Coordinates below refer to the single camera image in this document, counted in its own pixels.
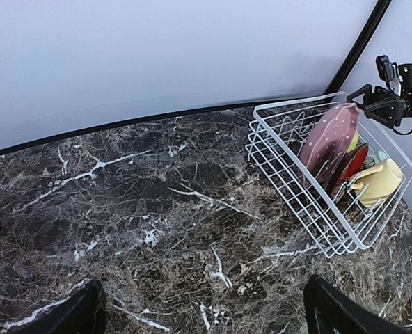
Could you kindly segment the small red flower plate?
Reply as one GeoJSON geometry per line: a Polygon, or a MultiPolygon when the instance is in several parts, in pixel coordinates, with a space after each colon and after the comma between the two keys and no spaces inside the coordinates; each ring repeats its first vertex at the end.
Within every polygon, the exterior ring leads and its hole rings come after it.
{"type": "Polygon", "coordinates": [[[341,159],[326,187],[326,192],[332,200],[339,200],[344,193],[343,184],[362,170],[368,150],[368,144],[364,143],[346,153],[341,159]]]}

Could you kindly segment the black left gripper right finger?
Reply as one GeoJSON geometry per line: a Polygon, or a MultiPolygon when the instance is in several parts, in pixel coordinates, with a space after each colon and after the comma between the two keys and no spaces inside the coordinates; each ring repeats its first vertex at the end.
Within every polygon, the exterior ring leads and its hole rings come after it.
{"type": "Polygon", "coordinates": [[[369,312],[318,275],[303,291],[309,333],[405,333],[406,330],[369,312]]]}

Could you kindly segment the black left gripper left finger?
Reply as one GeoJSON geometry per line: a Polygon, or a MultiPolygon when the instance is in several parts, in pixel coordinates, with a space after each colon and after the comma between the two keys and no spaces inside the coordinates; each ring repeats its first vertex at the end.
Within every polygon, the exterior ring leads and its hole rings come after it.
{"type": "Polygon", "coordinates": [[[45,315],[9,333],[104,333],[106,294],[98,280],[86,283],[78,292],[45,315]]]}

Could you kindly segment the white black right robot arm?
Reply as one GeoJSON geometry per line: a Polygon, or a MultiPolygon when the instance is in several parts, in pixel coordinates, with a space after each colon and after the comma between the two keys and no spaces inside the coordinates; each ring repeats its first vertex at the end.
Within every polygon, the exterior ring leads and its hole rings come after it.
{"type": "Polygon", "coordinates": [[[402,119],[412,119],[412,63],[392,63],[386,55],[378,56],[375,62],[386,87],[366,84],[348,95],[347,102],[354,103],[366,118],[401,134],[396,128],[402,119]]]}

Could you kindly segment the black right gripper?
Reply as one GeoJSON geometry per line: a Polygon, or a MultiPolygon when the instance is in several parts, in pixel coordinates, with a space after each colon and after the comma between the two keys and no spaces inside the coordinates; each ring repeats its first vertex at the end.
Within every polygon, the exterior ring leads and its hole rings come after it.
{"type": "Polygon", "coordinates": [[[364,110],[365,117],[374,120],[386,128],[393,129],[401,125],[408,106],[406,100],[386,88],[365,84],[349,94],[346,103],[355,104],[364,110]]]}

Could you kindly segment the pink dotted bowl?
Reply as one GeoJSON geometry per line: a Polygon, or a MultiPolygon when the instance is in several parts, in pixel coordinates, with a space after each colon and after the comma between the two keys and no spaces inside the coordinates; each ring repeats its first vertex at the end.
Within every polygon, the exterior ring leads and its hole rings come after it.
{"type": "Polygon", "coordinates": [[[319,119],[310,132],[299,160],[319,183],[331,178],[345,156],[358,130],[360,112],[354,103],[336,105],[319,119]]]}

